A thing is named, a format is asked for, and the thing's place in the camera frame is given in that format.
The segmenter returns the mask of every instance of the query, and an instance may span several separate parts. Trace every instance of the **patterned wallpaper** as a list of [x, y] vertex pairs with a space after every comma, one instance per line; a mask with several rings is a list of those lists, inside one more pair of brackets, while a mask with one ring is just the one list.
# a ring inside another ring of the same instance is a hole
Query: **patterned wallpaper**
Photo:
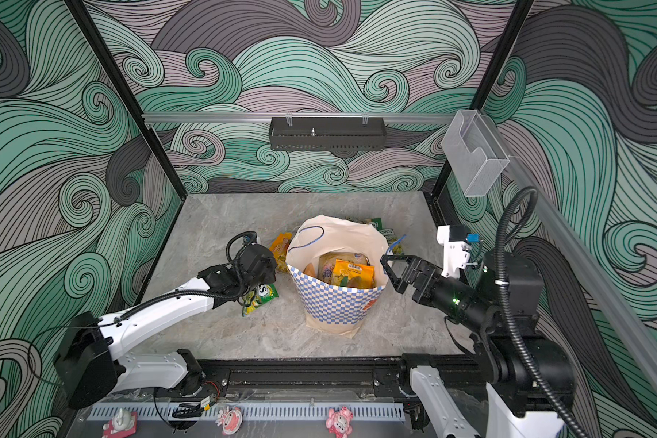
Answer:
[[[547, 0], [539, 10], [564, 3]], [[440, 112], [469, 107], [514, 0], [87, 0], [144, 111]], [[157, 126], [203, 192], [429, 190], [447, 127], [387, 150], [275, 152], [267, 124]]]
[[179, 203], [62, 0], [0, 1], [0, 438], [55, 436], [35, 335], [132, 304]]
[[[533, 11], [485, 110], [657, 339], [657, 0]], [[448, 188], [491, 249], [516, 184]], [[578, 419], [593, 437], [657, 437], [657, 396], [554, 240], [535, 217], [518, 237], [545, 279], [541, 328], [574, 357]]]

